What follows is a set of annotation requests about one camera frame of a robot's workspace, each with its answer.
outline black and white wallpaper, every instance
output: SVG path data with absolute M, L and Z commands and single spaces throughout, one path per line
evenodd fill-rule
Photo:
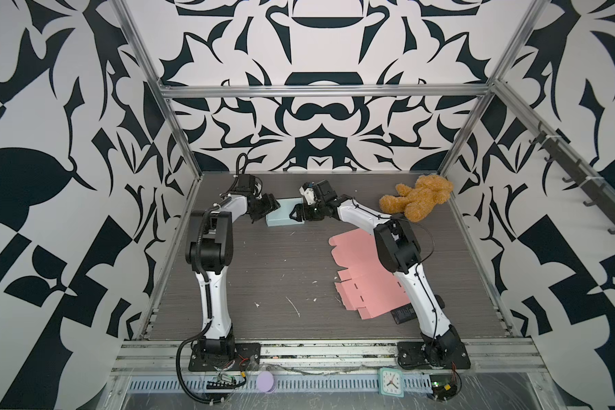
M 104 0 L 0 0 L 0 408 L 75 409 L 137 332 L 193 175 Z
M 611 222 L 494 97 L 447 177 L 516 333 L 570 406 L 615 408 Z
M 506 80 L 615 188 L 615 0 L 553 0 Z
M 179 98 L 203 170 L 437 170 L 475 96 Z
M 485 82 L 529 3 L 128 0 L 167 85 Z

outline pink cardboard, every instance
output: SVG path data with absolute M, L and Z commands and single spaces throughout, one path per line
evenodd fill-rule
M 341 283 L 335 288 L 347 310 L 357 310 L 370 319 L 410 303 L 394 275 L 380 264 L 374 237 L 356 229 L 331 237 L 332 257 L 347 268 L 338 272 Z

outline light blue box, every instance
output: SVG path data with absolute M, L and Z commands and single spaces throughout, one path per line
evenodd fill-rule
M 280 208 L 267 214 L 267 226 L 303 225 L 305 221 L 296 222 L 289 217 L 297 203 L 303 203 L 303 198 L 286 198 L 278 200 Z

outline alarm clock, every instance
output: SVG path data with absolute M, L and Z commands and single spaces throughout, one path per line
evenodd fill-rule
M 403 397 L 403 373 L 398 369 L 378 369 L 378 390 L 385 396 Z

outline teddy bear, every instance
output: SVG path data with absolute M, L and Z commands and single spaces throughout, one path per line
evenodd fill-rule
M 396 185 L 400 196 L 385 195 L 380 198 L 380 209 L 388 214 L 403 213 L 412 222 L 426 218 L 436 203 L 440 205 L 451 197 L 453 184 L 439 175 L 422 175 L 414 188 Z

